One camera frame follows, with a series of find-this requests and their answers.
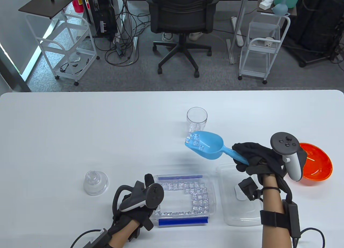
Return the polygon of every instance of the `black glove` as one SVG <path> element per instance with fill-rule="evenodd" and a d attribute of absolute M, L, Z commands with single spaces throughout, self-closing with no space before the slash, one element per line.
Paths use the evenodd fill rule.
<path fill-rule="evenodd" d="M 148 187 L 154 183 L 154 178 L 151 174 L 145 175 L 145 186 Z M 129 198 L 131 194 L 125 195 L 123 200 Z M 140 226 L 133 232 L 133 234 L 128 238 L 129 241 L 134 237 L 137 238 L 140 234 L 140 228 L 145 227 L 148 231 L 153 228 L 153 223 L 150 221 L 150 216 L 156 208 L 149 209 L 147 206 L 137 207 L 135 209 L 129 210 L 127 212 L 121 212 L 117 209 L 117 200 L 113 201 L 113 224 L 109 228 L 108 232 L 113 235 L 120 230 L 122 230 L 130 221 L 135 220 L 140 223 Z"/>
<path fill-rule="evenodd" d="M 287 194 L 291 193 L 288 185 L 283 180 L 283 177 L 286 175 L 286 169 L 282 155 L 258 143 L 237 143 L 232 146 L 232 149 L 246 158 L 249 163 L 249 166 L 247 166 L 234 159 L 238 171 L 246 171 L 250 176 L 257 174 L 258 181 L 261 185 L 263 185 L 264 175 L 274 174 L 279 189 Z"/>

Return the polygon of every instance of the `chair base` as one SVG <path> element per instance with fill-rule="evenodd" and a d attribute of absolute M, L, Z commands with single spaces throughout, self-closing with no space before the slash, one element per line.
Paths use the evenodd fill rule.
<path fill-rule="evenodd" d="M 212 47 L 207 45 L 201 45 L 196 43 L 187 43 L 187 35 L 186 34 L 179 34 L 179 42 L 178 43 L 171 43 L 171 42 L 161 42 L 161 41 L 154 41 L 153 42 L 153 51 L 156 51 L 156 46 L 165 46 L 173 48 L 158 64 L 157 73 L 160 75 L 162 74 L 162 65 L 165 64 L 171 57 L 173 57 L 178 52 L 184 53 L 190 63 L 193 65 L 195 69 L 194 77 L 199 77 L 198 72 L 198 65 L 194 61 L 192 55 L 188 51 L 188 49 L 207 49 L 208 53 L 207 56 L 212 55 Z"/>

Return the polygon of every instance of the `cart wheel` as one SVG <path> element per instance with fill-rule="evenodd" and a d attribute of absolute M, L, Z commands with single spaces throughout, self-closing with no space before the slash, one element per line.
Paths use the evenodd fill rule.
<path fill-rule="evenodd" d="M 302 62 L 302 61 L 299 62 L 299 67 L 302 67 L 302 68 L 303 68 L 303 67 L 305 67 L 306 65 L 307 65 L 307 64 L 306 64 L 305 62 Z"/>

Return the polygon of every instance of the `blue plastic scoop with ice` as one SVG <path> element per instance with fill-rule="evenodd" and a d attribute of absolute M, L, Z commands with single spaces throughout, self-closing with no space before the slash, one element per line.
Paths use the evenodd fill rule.
<path fill-rule="evenodd" d="M 197 131 L 190 133 L 185 139 L 185 146 L 206 159 L 218 159 L 224 152 L 233 159 L 248 165 L 247 159 L 235 150 L 227 148 L 220 135 Z"/>

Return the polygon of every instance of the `orange bowl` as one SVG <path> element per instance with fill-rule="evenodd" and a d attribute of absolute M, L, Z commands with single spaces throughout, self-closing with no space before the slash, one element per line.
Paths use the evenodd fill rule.
<path fill-rule="evenodd" d="M 312 181 L 328 179 L 333 170 L 332 162 L 323 150 L 309 143 L 300 143 L 307 152 L 306 164 L 303 168 L 303 177 Z"/>

